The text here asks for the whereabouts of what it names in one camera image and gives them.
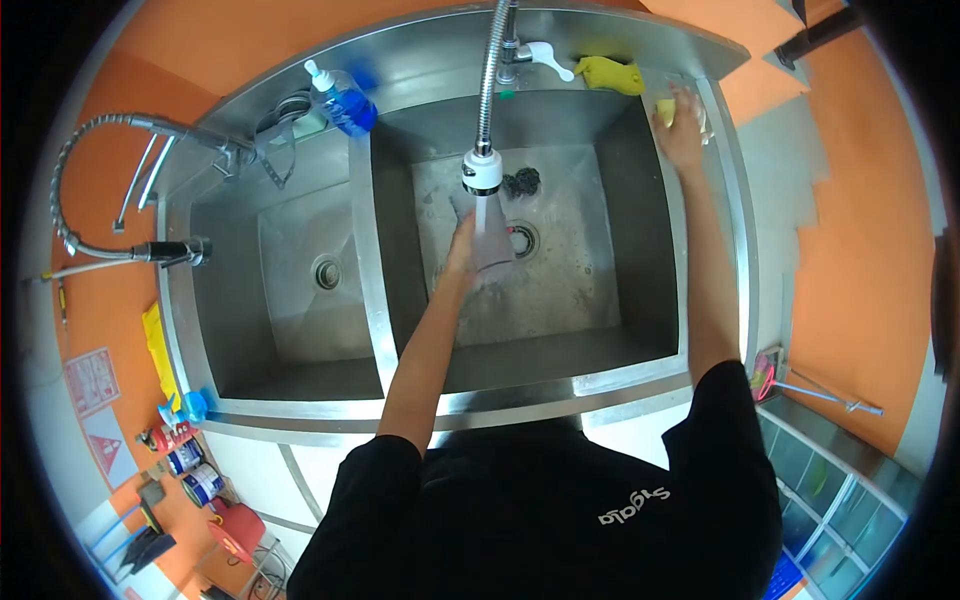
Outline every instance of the soap dispenser bottle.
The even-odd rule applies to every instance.
[[[364,135],[376,123],[376,106],[346,71],[324,71],[308,60],[303,68],[312,78],[310,102],[350,137]]]

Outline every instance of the double sink basin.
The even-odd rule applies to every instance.
[[[472,203],[460,163],[477,108],[472,96],[390,111],[369,140],[323,132],[298,142],[282,191],[254,166],[192,204],[191,233],[214,248],[192,276],[220,397],[384,397]],[[540,185],[500,192],[517,260],[468,294],[445,394],[522,393],[678,353],[675,245],[646,114],[604,91],[495,100],[505,173],[535,169]],[[291,158],[271,156],[279,170]]]

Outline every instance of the warning sign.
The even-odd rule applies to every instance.
[[[89,438],[90,446],[93,448],[93,453],[97,457],[97,462],[109,472],[110,468],[113,467],[113,459],[116,458],[117,450],[120,449],[120,444],[123,442],[121,440],[101,438],[100,436],[89,436]]]
[[[106,348],[99,348],[63,364],[70,399],[82,419],[120,397],[113,362]]]
[[[112,407],[97,411],[81,420],[81,424],[97,466],[113,490],[139,472]]]

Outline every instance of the sink countertop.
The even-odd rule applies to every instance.
[[[308,57],[328,68],[345,65],[348,58],[376,57],[375,70],[390,74],[371,93],[381,114],[428,102],[474,96],[479,86],[488,27],[489,11],[480,11],[475,5],[410,15],[406,22],[391,22],[359,32],[350,39],[335,40],[292,58],[273,73],[227,98],[201,122],[221,132],[249,136],[249,132],[243,130],[272,108],[277,98],[308,84],[300,68],[302,60]],[[708,127],[715,133],[706,147],[705,168],[720,208],[721,227],[737,276],[741,356],[745,364],[752,364],[756,355],[756,230],[736,131],[718,84],[719,79],[749,55],[729,40],[669,19],[585,5],[533,8],[521,5],[517,34],[522,40],[550,41],[559,59],[582,56],[586,52],[636,58],[646,83],[641,100],[648,111],[658,99],[669,97],[671,81],[689,85],[703,98]],[[572,60],[559,62],[572,68]],[[510,89],[522,93],[586,88],[582,79],[564,83],[552,70],[527,63],[519,67],[518,82]],[[340,134],[336,131],[319,134],[327,135]],[[174,155],[180,154],[171,156],[167,170],[157,183],[160,196],[156,212],[157,239],[180,239],[194,232],[190,230],[192,204],[196,199],[203,201],[217,194],[213,170],[197,171],[198,165],[206,165],[204,161],[210,155],[187,146],[175,147]],[[438,431],[578,413],[583,414],[585,426],[599,425],[656,412],[688,399],[676,394],[689,386],[683,197],[672,167],[662,156],[658,158],[676,266],[680,333],[676,354],[522,386],[444,394],[438,407]],[[348,161],[353,229],[361,265],[359,276],[376,369],[381,387],[386,390],[396,369],[396,347],[380,265],[369,137],[350,140]],[[252,170],[254,174],[250,177],[260,180],[265,177],[257,165]],[[306,170],[296,172],[291,183],[305,173]],[[342,434],[369,434],[375,430],[383,408],[382,397],[297,400],[222,396],[214,384],[204,346],[194,275],[191,269],[173,268],[158,270],[157,277],[164,331],[178,384],[185,391],[207,389],[213,396],[204,429],[301,445],[339,445]],[[478,399],[484,410],[470,408],[477,405]]]

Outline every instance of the fire extinguisher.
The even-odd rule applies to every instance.
[[[153,452],[167,454],[197,434],[197,430],[189,422],[177,423],[173,427],[160,421],[153,427],[144,429],[136,434],[139,444],[144,444]]]

